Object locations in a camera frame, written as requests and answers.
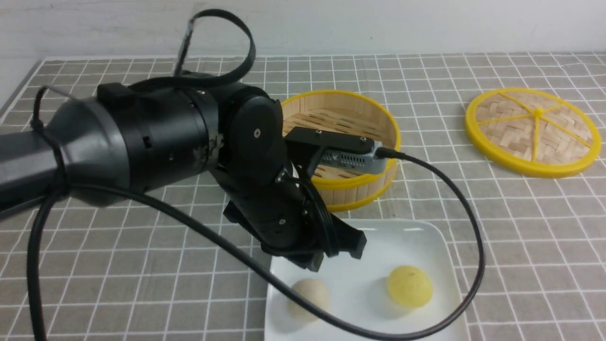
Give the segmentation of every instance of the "grid pattern tablecloth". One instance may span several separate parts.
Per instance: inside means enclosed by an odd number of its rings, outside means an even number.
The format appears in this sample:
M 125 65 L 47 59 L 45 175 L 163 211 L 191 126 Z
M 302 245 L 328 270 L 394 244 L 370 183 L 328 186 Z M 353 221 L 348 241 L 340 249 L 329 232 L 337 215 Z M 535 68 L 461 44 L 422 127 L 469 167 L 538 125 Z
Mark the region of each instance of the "grid pattern tablecloth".
M 220 73 L 240 58 L 190 58 L 185 68 Z M 0 133 L 27 130 L 37 87 L 90 96 L 99 83 L 169 75 L 172 59 L 44 61 L 0 119 Z M 495 53 L 259 58 L 244 81 L 284 100 L 308 90 L 360 92 L 385 105 L 402 150 L 437 165 L 471 198 L 482 223 L 487 271 L 467 311 L 473 340 L 605 340 L 606 166 L 583 174 L 522 177 L 487 161 L 464 132 L 464 109 L 483 91 L 531 87 L 589 114 L 606 137 L 606 55 Z M 48 121 L 64 101 L 49 93 Z M 270 258 L 222 217 L 226 197 L 209 174 L 154 191 L 256 259 Z M 462 294 L 477 252 L 465 213 L 427 171 L 401 164 L 377 201 L 339 214 L 412 218 L 447 240 Z M 0 223 L 0 339 L 31 339 L 25 246 L 33 213 Z M 125 202 L 54 208 L 41 257 L 50 340 L 262 340 L 266 284 L 207 240 L 154 210 Z

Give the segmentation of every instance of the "woven bamboo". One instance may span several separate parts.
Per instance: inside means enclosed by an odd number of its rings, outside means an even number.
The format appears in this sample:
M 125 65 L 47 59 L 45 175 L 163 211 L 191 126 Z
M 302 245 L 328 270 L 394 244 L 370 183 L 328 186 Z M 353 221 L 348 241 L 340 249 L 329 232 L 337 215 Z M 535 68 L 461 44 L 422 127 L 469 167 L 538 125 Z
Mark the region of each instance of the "woven bamboo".
M 399 150 L 399 129 L 380 104 L 338 90 L 310 92 L 282 105 L 283 135 L 295 126 L 364 136 Z M 343 169 L 318 166 L 312 178 L 331 211 L 363 206 L 382 194 L 395 176 L 397 162 L 390 160 L 379 175 L 362 175 Z
M 478 104 L 476 121 L 482 133 L 507 153 L 542 164 L 577 162 L 593 142 L 577 113 L 537 93 L 496 93 Z

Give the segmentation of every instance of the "white rectangular plate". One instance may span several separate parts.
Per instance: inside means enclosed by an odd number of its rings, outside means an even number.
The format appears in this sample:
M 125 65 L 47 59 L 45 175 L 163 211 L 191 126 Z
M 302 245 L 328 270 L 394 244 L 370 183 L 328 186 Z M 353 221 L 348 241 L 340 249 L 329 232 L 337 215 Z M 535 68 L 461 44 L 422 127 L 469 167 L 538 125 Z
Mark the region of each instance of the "white rectangular plate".
M 330 293 L 329 312 L 355 325 L 383 333 L 410 333 L 432 326 L 461 302 L 459 285 L 444 236 L 433 225 L 413 220 L 350 219 L 368 240 L 362 259 L 341 253 L 325 258 L 320 271 L 303 270 L 282 257 L 273 257 L 271 272 L 288 285 L 305 278 L 321 279 Z M 414 265 L 433 283 L 433 297 L 422 308 L 404 311 L 387 295 L 386 278 L 395 267 Z M 271 285 L 267 290 L 265 341 L 366 340 L 317 320 L 294 321 L 287 299 Z M 427 341 L 469 341 L 467 322 L 460 317 Z

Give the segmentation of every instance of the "black cord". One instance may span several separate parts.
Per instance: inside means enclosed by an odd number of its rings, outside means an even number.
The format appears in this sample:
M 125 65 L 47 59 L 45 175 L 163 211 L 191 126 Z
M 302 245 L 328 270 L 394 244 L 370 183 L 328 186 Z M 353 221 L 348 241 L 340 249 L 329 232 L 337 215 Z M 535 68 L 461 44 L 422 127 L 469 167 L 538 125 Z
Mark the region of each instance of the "black cord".
M 304 193 L 307 194 L 307 200 L 312 207 L 311 212 L 309 212 L 312 217 L 315 218 L 312 219 L 312 221 L 318 222 L 313 224 L 313 228 L 317 233 L 323 251 L 328 257 L 336 256 L 339 254 L 339 239 L 337 238 L 332 216 L 326 208 L 326 204 L 320 196 L 320 193 L 318 193 L 318 190 L 314 187 L 313 183 L 311 183 L 311 179 L 309 179 L 305 171 L 299 168 L 298 174 L 299 178 L 295 178 L 286 173 L 284 175 L 284 180 L 298 184 L 303 188 Z
M 44 326 L 44 315 L 42 314 L 42 297 L 40 294 L 40 276 L 38 274 L 38 261 L 40 258 L 40 242 L 42 240 L 42 230 L 50 209 L 53 208 L 61 191 L 54 191 L 47 196 L 36 214 L 30 239 L 27 243 L 27 265 L 25 268 L 27 276 L 27 298 L 30 302 L 30 317 L 32 318 L 32 330 L 34 340 L 46 341 L 46 328 Z
M 225 75 L 211 77 L 211 78 L 195 78 L 195 77 L 183 77 L 180 76 L 183 62 L 185 61 L 185 56 L 187 54 L 187 50 L 189 48 L 189 43 L 191 40 L 191 35 L 193 33 L 193 25 L 195 21 L 199 18 L 203 18 L 205 16 L 214 16 L 217 18 L 225 19 L 229 22 L 232 22 L 234 25 L 238 26 L 248 37 L 250 40 L 250 47 L 248 49 L 248 55 L 244 58 L 242 64 L 240 64 L 237 68 L 232 70 L 231 72 L 226 73 Z M 179 60 L 175 67 L 175 76 L 173 77 L 156 77 L 150 78 L 144 81 L 140 81 L 138 83 L 132 84 L 129 88 L 133 89 L 137 92 L 149 92 L 152 90 L 156 90 L 163 87 L 188 87 L 188 88 L 211 88 L 217 86 L 224 86 L 227 84 L 238 82 L 242 79 L 248 71 L 253 67 L 253 63 L 255 62 L 256 56 L 256 47 L 255 41 L 253 40 L 253 35 L 244 24 L 244 22 L 238 18 L 233 13 L 230 13 L 225 10 L 204 10 L 194 15 L 192 19 L 188 22 L 188 29 L 185 34 L 185 38 L 183 40 L 183 44 L 181 46 L 181 52 L 179 54 Z
M 228 74 L 222 75 L 222 76 L 217 76 L 217 77 L 212 77 L 212 78 L 203 78 L 203 79 L 187 78 L 187 77 L 181 77 L 181 76 L 152 78 L 152 79 L 148 79 L 148 80 L 133 84 L 132 86 L 130 86 L 131 89 L 133 89 L 135 91 L 146 92 L 146 91 L 155 90 L 155 89 L 158 89 L 161 87 L 194 87 L 194 88 L 195 87 L 216 87 L 216 86 L 222 86 L 225 84 L 230 84 L 230 83 L 236 82 L 246 75 L 246 73 L 252 67 L 252 64 L 255 59 L 255 53 L 256 53 L 255 44 L 253 42 L 252 35 L 251 35 L 248 27 L 246 27 L 246 25 L 238 17 L 236 17 L 234 14 L 232 14 L 230 12 L 226 12 L 223 10 L 202 11 L 190 20 L 190 23 L 189 23 L 190 29 L 188 30 L 188 33 L 186 34 L 186 37 L 184 39 L 184 45 L 182 46 L 182 51 L 179 56 L 178 65 L 175 70 L 176 75 L 180 74 L 183 61 L 185 60 L 185 55 L 187 54 L 189 40 L 191 38 L 191 33 L 193 31 L 193 23 L 196 19 L 201 18 L 203 16 L 216 16 L 219 18 L 227 19 L 228 21 L 236 24 L 240 29 L 242 29 L 246 33 L 246 35 L 250 39 L 250 49 L 248 51 L 248 56 L 246 57 L 244 62 L 239 67 L 234 69 L 233 71 L 229 72 Z M 471 220 L 471 225 L 473 227 L 473 230 L 474 230 L 474 233 L 476 236 L 476 240 L 478 241 L 478 251 L 479 251 L 478 273 L 476 274 L 476 278 L 474 279 L 474 282 L 473 282 L 469 292 L 467 293 L 467 296 L 465 296 L 465 298 L 463 299 L 461 304 L 457 307 L 457 309 L 455 311 L 453 311 L 448 317 L 446 317 L 443 321 L 439 322 L 437 325 L 423 329 L 422 331 L 417 331 L 414 333 L 407 333 L 407 334 L 379 333 L 376 331 L 372 331 L 369 329 L 360 328 L 358 326 L 352 325 L 351 323 L 345 322 L 345 321 L 327 313 L 326 311 L 322 310 L 321 308 L 318 308 L 316 305 L 312 304 L 307 299 L 300 296 L 296 291 L 292 290 L 291 287 L 286 285 L 279 278 L 277 278 L 272 273 L 270 273 L 265 267 L 263 267 L 263 265 L 261 265 L 256 260 L 251 258 L 247 253 L 244 253 L 238 247 L 231 244 L 229 241 L 227 241 L 226 239 L 224 239 L 223 237 L 221 237 L 220 235 L 218 235 L 217 233 L 215 233 L 208 227 L 204 226 L 202 223 L 196 221 L 195 219 L 191 218 L 190 216 L 184 214 L 183 212 L 179 211 L 178 209 L 176 209 L 166 203 L 163 203 L 155 198 L 149 197 L 144 194 L 139 194 L 139 193 L 136 193 L 136 192 L 133 192 L 130 190 L 121 189 L 121 188 L 117 188 L 117 187 L 108 187 L 108 186 L 101 186 L 101 185 L 95 185 L 95 184 L 69 183 L 68 173 L 66 172 L 66 169 L 65 169 L 65 163 L 64 163 L 64 159 L 62 157 L 62 153 L 61 153 L 59 144 L 57 143 L 57 141 L 55 141 L 53 139 L 52 136 L 50 136 L 44 130 L 44 124 L 39 119 L 39 110 L 40 110 L 42 97 L 44 96 L 44 92 L 47 89 L 52 89 L 52 88 L 43 87 L 40 89 L 40 91 L 36 95 L 36 99 L 34 102 L 33 119 L 32 119 L 31 125 L 32 125 L 32 129 L 36 133 L 40 134 L 40 136 L 49 144 L 49 146 L 52 147 L 53 154 L 54 154 L 55 160 L 57 162 L 58 170 L 57 170 L 57 173 L 55 176 L 55 180 L 54 180 L 53 184 L 51 185 L 50 194 L 45 198 L 40 210 L 36 214 L 36 218 L 35 218 L 34 224 L 32 226 L 32 231 L 30 233 L 30 239 L 29 239 L 28 247 L 27 247 L 27 292 L 28 292 L 28 297 L 29 297 L 30 315 L 32 317 L 32 329 L 33 329 L 34 338 L 36 341 L 46 341 L 47 340 L 46 335 L 45 335 L 44 318 L 43 318 L 43 313 L 42 313 L 42 299 L 41 299 L 41 294 L 40 294 L 40 281 L 39 281 L 39 273 L 38 273 L 38 266 L 39 266 L 38 260 L 39 260 L 39 254 L 40 254 L 40 242 L 41 242 L 41 238 L 42 238 L 42 231 L 44 229 L 44 224 L 48 218 L 51 208 L 56 203 L 58 198 L 61 197 L 61 195 L 66 194 L 70 188 L 78 188 L 78 189 L 84 190 L 84 191 L 102 192 L 102 193 L 106 193 L 106 194 L 117 195 L 119 197 L 129 198 L 134 201 L 138 201 L 142 204 L 146 204 L 150 207 L 153 207 L 153 208 L 159 210 L 160 212 L 162 212 L 164 214 L 171 216 L 172 218 L 176 219 L 177 221 L 180 221 L 184 225 L 192 228 L 194 231 L 200 233 L 201 235 L 203 235 L 204 237 L 206 237 L 213 243 L 217 244 L 220 248 L 226 250 L 229 254 L 234 256 L 240 262 L 247 265 L 254 272 L 259 274 L 263 279 L 268 281 L 269 284 L 274 286 L 283 295 L 285 295 L 286 297 L 288 297 L 290 300 L 294 301 L 298 305 L 302 306 L 304 309 L 310 311 L 315 316 L 319 317 L 320 319 L 324 320 L 325 322 L 327 322 L 337 328 L 343 329 L 344 331 L 348 331 L 352 334 L 356 334 L 361 337 L 366 337 L 368 339 L 406 341 L 406 340 L 421 339 L 423 337 L 427 337 L 434 333 L 437 333 L 437 332 L 441 331 L 442 329 L 446 328 L 452 322 L 454 322 L 465 311 L 465 309 L 467 309 L 467 307 L 471 303 L 471 300 L 473 299 L 473 297 L 475 296 L 475 294 L 477 293 L 477 291 L 479 289 L 479 285 L 482 280 L 482 276 L 484 275 L 485 255 L 484 255 L 484 247 L 482 245 L 482 239 L 481 239 L 478 223 L 474 218 L 471 207 L 467 203 L 465 197 L 460 192 L 460 190 L 446 175 L 444 175 L 444 173 L 442 173 L 437 168 L 433 167 L 432 165 L 430 165 L 422 160 L 419 160 L 419 159 L 413 158 L 409 155 L 406 155 L 404 153 L 400 153 L 395 150 L 390 150 L 390 149 L 386 149 L 386 148 L 379 148 L 376 152 L 377 157 L 398 158 L 400 160 L 407 160 L 407 161 L 416 163 L 422 167 L 427 168 L 428 170 L 434 172 L 439 178 L 444 180 L 446 185 L 448 185 L 448 187 L 456 194 L 457 198 L 463 204 L 463 207 L 465 208 L 465 211 L 467 212 L 467 214 Z M 60 91 L 57 91 L 57 90 L 55 90 L 55 91 L 58 93 L 61 93 L 62 95 L 65 95 L 67 97 L 73 98 L 70 95 L 64 94 Z M 323 204 L 322 198 L 319 196 L 318 192 L 315 189 L 312 190 L 310 188 L 310 186 L 312 186 L 312 185 L 309 183 L 309 181 L 297 180 L 297 179 L 293 179 L 293 178 L 291 178 L 291 180 L 294 181 L 295 183 L 298 183 L 301 187 L 303 187 L 303 190 L 305 190 L 307 192 L 308 196 L 315 201 L 314 207 L 315 207 L 315 211 L 317 211 L 316 213 L 318 214 L 318 219 L 328 222 L 328 219 L 331 219 L 330 214 L 327 213 L 328 210 L 326 210 L 325 205 L 322 208 L 322 205 L 319 204 L 319 202 Z M 330 240 L 330 238 L 332 237 L 330 235 L 330 232 L 331 231 L 324 231 L 324 233 L 326 234 L 324 237 L 327 240 Z
M 344 331 L 348 331 L 348 332 L 350 332 L 352 334 L 356 334 L 358 336 L 366 337 L 368 339 L 375 339 L 375 340 L 406 341 L 406 340 L 421 339 L 423 337 L 430 336 L 430 335 L 437 333 L 437 332 L 441 331 L 442 329 L 446 328 L 448 325 L 453 323 L 469 306 L 469 304 L 471 303 L 471 300 L 473 299 L 473 297 L 475 296 L 475 294 L 477 293 L 477 291 L 479 289 L 479 285 L 482 280 L 482 276 L 484 274 L 484 267 L 485 267 L 484 247 L 482 245 L 482 240 L 481 240 L 481 235 L 479 232 L 478 223 L 473 216 L 471 207 L 467 203 L 466 199 L 464 198 L 464 196 L 460 192 L 460 190 L 456 187 L 456 185 L 448 177 L 446 177 L 446 175 L 444 175 L 440 170 L 433 167 L 432 165 L 430 165 L 424 161 L 410 157 L 403 153 L 385 149 L 385 150 L 378 150 L 376 154 L 378 157 L 399 158 L 402 160 L 407 160 L 407 161 L 411 161 L 413 163 L 419 164 L 419 165 L 429 169 L 430 171 L 434 172 L 438 177 L 440 177 L 442 180 L 444 180 L 446 182 L 446 184 L 453 190 L 453 192 L 455 192 L 456 196 L 463 204 L 465 211 L 467 212 L 467 214 L 470 217 L 471 225 L 473 226 L 474 233 L 476 234 L 476 239 L 478 241 L 478 251 L 479 251 L 478 274 L 476 275 L 476 278 L 475 278 L 467 296 L 465 296 L 465 298 L 463 299 L 461 304 L 457 307 L 457 309 L 455 311 L 453 311 L 448 317 L 446 317 L 446 319 L 439 322 L 435 326 L 432 326 L 432 327 L 423 329 L 422 331 L 417 331 L 414 333 L 407 333 L 407 334 L 380 333 L 377 331 L 360 328 L 356 325 L 343 321 L 343 320 L 327 313 L 323 309 L 318 308 L 316 305 L 312 304 L 307 299 L 300 296 L 296 291 L 292 290 L 291 287 L 289 287 L 286 283 L 282 282 L 279 278 L 277 278 L 269 270 L 267 270 L 263 265 L 261 265 L 256 260 L 251 258 L 247 253 L 240 250 L 237 246 L 231 244 L 229 241 L 227 241 L 226 239 L 224 239 L 223 237 L 221 237 L 220 235 L 218 235 L 217 233 L 215 233 L 208 227 L 204 226 L 202 223 L 196 221 L 195 219 L 191 218 L 187 214 L 183 213 L 182 211 L 180 211 L 166 203 L 163 203 L 155 198 L 149 197 L 144 194 L 132 192 L 132 191 L 126 190 L 126 189 L 121 189 L 121 188 L 117 188 L 117 187 L 101 186 L 101 185 L 96 185 L 96 184 L 76 184 L 76 183 L 74 183 L 74 184 L 71 184 L 70 187 L 74 188 L 74 189 L 84 190 L 84 191 L 102 192 L 105 194 L 112 194 L 112 195 L 117 195 L 117 196 L 124 197 L 124 198 L 129 198 L 129 199 L 132 199 L 134 201 L 137 201 L 139 203 L 145 204 L 147 206 L 150 206 L 152 208 L 159 210 L 160 212 L 170 216 L 171 218 L 174 218 L 175 220 L 177 220 L 177 221 L 181 222 L 182 224 L 188 226 L 189 228 L 193 229 L 197 233 L 203 235 L 204 237 L 206 237 L 213 243 L 217 244 L 220 248 L 224 249 L 229 254 L 231 254 L 233 257 L 235 257 L 240 262 L 242 262 L 243 264 L 245 264 L 246 266 L 251 268 L 254 272 L 259 274 L 264 280 L 266 280 L 269 284 L 274 286 L 279 292 L 281 292 L 283 295 L 288 297 L 290 300 L 294 301 L 298 305 L 302 306 L 304 309 L 310 311 L 315 316 L 319 317 L 320 319 L 324 320 L 325 322 L 327 322 L 337 328 L 343 329 Z M 36 235 L 38 235 L 42 232 L 42 227 L 46 221 L 46 217 L 48 216 L 47 212 L 48 212 L 48 210 L 50 210 L 50 207 L 52 207 L 52 204 L 54 203 L 55 200 L 56 199 L 54 199 L 54 198 L 47 199 L 45 201 L 45 204 L 47 204 L 47 206 L 44 206 L 43 207 L 44 209 L 41 209 L 38 212 L 38 215 L 36 216 L 36 220 L 34 222 L 34 227 L 32 227 L 32 231 L 36 231 Z M 32 247 L 34 248 L 35 246 L 36 246 L 36 244 L 34 241 L 34 242 L 32 242 Z M 30 295 L 30 297 L 34 297 L 34 298 L 39 297 L 39 285 L 36 286 L 34 279 L 32 278 L 32 276 L 37 277 L 37 274 L 38 274 L 37 266 L 34 266 L 34 269 L 28 269 L 28 273 L 27 273 L 28 294 Z M 33 323 L 37 323 L 37 324 L 33 325 L 35 335 L 42 335 L 40 338 L 36 338 L 36 341 L 45 341 L 46 338 L 44 336 L 44 322 L 41 319 L 41 316 L 42 316 L 41 301 L 40 300 L 37 300 L 37 301 L 30 300 L 30 310 L 33 311 L 32 316 L 36 316 L 36 320 L 32 320 Z

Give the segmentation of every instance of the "white wall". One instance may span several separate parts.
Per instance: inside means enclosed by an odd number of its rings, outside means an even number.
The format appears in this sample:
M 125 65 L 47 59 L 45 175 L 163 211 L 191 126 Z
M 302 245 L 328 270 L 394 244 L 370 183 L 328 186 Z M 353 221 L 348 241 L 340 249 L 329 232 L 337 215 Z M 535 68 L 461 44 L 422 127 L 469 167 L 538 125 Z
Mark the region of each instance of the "white wall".
M 175 54 L 191 0 L 2 0 L 0 56 Z M 604 0 L 207 0 L 239 15 L 259 54 L 606 50 Z M 218 19 L 192 53 L 245 51 Z

